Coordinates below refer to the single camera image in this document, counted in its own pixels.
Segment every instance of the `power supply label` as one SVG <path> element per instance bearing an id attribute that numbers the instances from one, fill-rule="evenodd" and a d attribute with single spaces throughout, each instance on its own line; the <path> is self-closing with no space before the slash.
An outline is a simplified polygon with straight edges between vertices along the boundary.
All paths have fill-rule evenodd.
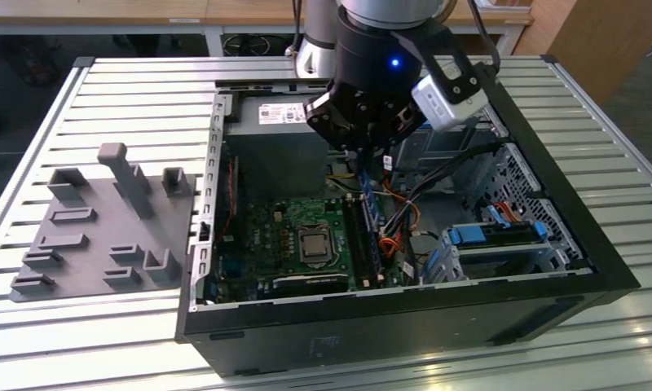
<path id="1" fill-rule="evenodd" d="M 263 104 L 259 107 L 259 125 L 305 124 L 301 103 Z"/>

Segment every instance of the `cpu socket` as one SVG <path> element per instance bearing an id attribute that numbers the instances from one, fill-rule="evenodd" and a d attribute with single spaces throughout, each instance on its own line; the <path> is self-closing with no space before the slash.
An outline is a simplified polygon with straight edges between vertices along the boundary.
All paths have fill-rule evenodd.
<path id="1" fill-rule="evenodd" d="M 319 269 L 332 261 L 332 237 L 328 224 L 305 224 L 297 228 L 300 262 Z"/>

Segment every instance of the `white table leg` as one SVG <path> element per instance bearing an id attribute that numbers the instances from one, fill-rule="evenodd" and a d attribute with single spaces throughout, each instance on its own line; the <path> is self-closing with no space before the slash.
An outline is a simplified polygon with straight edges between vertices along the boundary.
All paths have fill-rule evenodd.
<path id="1" fill-rule="evenodd" d="M 500 55 L 512 55 L 514 47 L 518 45 L 523 31 L 523 24 L 506 26 L 503 35 L 500 36 L 496 45 Z"/>
<path id="2" fill-rule="evenodd" d="M 223 26 L 203 26 L 203 35 L 208 43 L 208 55 L 211 57 L 224 57 L 225 52 L 221 48 Z"/>

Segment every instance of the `motherboard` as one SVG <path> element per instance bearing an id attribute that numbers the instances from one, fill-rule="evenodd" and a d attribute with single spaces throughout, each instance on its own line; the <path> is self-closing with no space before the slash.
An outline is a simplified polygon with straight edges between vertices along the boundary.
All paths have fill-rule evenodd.
<path id="1" fill-rule="evenodd" d="M 362 208 L 362 200 L 351 195 L 248 204 L 236 222 L 236 237 L 225 237 L 219 247 L 217 301 L 348 292 L 380 285 L 386 277 L 372 259 Z M 396 282 L 396 273 L 388 273 L 388 283 Z"/>

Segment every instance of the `slotted metal tabletop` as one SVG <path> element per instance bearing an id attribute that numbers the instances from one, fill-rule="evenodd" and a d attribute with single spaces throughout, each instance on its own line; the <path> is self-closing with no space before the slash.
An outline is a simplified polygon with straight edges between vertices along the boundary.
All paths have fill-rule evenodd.
<path id="1" fill-rule="evenodd" d="M 652 168 L 539 57 L 507 58 L 503 84 L 643 288 L 536 340 L 223 380 L 173 342 L 179 289 L 8 300 L 55 167 L 108 177 L 97 148 L 123 142 L 148 175 L 181 166 L 200 187 L 215 80 L 293 76 L 281 58 L 97 59 L 69 73 L 0 199 L 0 389 L 652 389 Z"/>

